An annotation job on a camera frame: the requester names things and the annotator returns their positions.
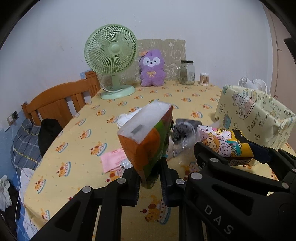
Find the green desk fan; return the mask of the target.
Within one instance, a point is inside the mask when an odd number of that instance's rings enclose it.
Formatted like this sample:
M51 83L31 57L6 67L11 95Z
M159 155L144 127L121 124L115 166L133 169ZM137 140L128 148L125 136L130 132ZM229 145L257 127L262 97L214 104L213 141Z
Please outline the green desk fan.
M137 38L125 26L104 25L88 37L84 47L86 63L96 74L111 77L112 85L102 87L102 99L118 99L135 93L135 87L120 83L119 75L132 65L136 53Z

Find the grey knitted pouch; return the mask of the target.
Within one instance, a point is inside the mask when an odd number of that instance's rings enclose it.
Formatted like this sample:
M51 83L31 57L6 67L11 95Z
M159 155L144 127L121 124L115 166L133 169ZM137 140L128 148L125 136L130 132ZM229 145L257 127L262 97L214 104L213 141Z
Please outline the grey knitted pouch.
M172 141L174 144L179 144L185 138L190 138L196 133L198 125L201 124L202 122L199 120L177 118L173 126Z

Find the yellow cartoon tablecloth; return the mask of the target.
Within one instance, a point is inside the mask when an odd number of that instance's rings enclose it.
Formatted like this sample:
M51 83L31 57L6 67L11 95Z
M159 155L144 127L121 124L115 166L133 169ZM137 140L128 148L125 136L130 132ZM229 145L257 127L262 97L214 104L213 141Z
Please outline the yellow cartoon tablecloth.
M295 240L294 124L239 86L99 93L31 178L33 240Z

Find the cotton swab container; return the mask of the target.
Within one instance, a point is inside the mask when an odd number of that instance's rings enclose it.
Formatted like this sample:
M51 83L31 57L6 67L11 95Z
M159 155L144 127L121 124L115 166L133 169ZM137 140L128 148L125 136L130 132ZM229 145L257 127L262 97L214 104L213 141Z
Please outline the cotton swab container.
M201 73L200 74L200 84L202 86L208 86L209 85L209 74L208 73Z

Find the orange green tissue pack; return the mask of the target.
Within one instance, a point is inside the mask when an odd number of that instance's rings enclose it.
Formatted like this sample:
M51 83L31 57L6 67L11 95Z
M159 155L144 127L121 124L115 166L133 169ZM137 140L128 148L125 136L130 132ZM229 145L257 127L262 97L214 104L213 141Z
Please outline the orange green tissue pack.
M158 178L156 165L168 148L172 120L173 106L155 100L144 106L117 132L126 157L146 189L152 189Z

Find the white towel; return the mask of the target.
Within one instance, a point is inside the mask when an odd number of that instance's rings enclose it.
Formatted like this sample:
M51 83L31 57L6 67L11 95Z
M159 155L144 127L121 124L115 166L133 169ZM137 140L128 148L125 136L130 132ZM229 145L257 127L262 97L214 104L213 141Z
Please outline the white towel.
M121 114L116 122L118 128L121 128L125 123L127 123L131 118L133 118L141 109L142 108L138 108L135 111L132 111L131 113Z

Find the purple plush bunny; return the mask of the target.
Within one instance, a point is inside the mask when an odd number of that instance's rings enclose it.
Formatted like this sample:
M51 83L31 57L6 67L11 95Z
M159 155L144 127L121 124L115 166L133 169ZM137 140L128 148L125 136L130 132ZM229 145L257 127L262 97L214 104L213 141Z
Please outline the purple plush bunny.
M139 60L142 87L163 86L166 78L164 58L159 49L147 51Z

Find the clear plastic packet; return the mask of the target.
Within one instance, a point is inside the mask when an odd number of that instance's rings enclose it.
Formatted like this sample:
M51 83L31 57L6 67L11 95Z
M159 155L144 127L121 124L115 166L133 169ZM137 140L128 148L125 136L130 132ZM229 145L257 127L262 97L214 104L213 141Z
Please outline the clear plastic packet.
M182 152L189 153L189 151L193 150L194 145L200 140L201 140L201 137L197 133L190 137L184 137L180 141L176 141L176 142L174 142L170 136L169 145L165 154L166 160L168 161L171 158L177 157Z

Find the beige cartoon cardboard panel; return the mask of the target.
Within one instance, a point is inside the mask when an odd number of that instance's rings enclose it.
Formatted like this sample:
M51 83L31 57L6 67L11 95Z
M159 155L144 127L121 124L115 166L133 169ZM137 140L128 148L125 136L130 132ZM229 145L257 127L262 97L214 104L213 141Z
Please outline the beige cartoon cardboard panel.
M179 39L144 39L137 41L138 54L131 66L119 73L120 84L134 85L140 83L139 60L140 54L145 51L159 49L165 60L164 70L166 80L178 79L178 68L186 58L186 41Z

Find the white standing fan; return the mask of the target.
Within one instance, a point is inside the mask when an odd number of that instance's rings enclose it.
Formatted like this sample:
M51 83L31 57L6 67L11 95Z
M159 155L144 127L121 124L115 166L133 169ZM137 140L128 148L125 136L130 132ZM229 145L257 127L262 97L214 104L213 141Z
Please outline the white standing fan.
M266 83L262 79L249 80L249 78L247 77L242 77L238 81L238 85L241 87L251 88L254 90L260 90L266 94L270 94L269 88L267 87Z

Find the glass jar with lid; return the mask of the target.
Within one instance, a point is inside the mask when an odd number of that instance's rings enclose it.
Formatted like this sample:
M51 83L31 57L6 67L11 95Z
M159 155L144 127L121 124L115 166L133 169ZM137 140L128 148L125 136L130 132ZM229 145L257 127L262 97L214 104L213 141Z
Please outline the glass jar with lid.
M194 85L195 83L194 61L191 61L191 60L180 61L179 81L183 85Z

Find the black cloth on chair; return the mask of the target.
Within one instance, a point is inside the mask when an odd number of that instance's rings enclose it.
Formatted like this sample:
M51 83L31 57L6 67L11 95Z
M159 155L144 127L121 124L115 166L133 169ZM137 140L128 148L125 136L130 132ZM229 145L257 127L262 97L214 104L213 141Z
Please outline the black cloth on chair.
M38 146L42 157L62 130L62 126L56 119L46 118L41 121Z

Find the cartoon character yellow box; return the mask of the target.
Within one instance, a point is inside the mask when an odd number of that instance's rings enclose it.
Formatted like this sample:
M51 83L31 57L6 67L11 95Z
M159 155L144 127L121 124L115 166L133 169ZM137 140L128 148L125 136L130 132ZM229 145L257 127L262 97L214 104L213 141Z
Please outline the cartoon character yellow box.
M247 139L239 130L199 125L201 142L225 158L229 166L247 165L254 157Z

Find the yellow cartoon storage box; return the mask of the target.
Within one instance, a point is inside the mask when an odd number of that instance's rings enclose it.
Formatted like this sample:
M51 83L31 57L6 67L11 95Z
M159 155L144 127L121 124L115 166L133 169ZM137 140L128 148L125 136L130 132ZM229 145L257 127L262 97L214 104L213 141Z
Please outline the yellow cartoon storage box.
M224 85L215 120L226 130L240 130L250 141L281 149L295 125L295 114L260 90Z

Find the wooden chair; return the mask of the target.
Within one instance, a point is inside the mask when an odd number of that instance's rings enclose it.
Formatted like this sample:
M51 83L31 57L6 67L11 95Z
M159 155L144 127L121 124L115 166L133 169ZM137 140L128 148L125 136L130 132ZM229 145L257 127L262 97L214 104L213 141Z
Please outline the wooden chair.
M73 102L75 111L79 112L86 105L83 93L88 92L93 97L100 90L99 80L94 71L86 72L85 76L85 79L51 87L36 96L30 103L22 104L25 117L37 126L42 120L52 118L65 127L73 118L67 98L69 97Z

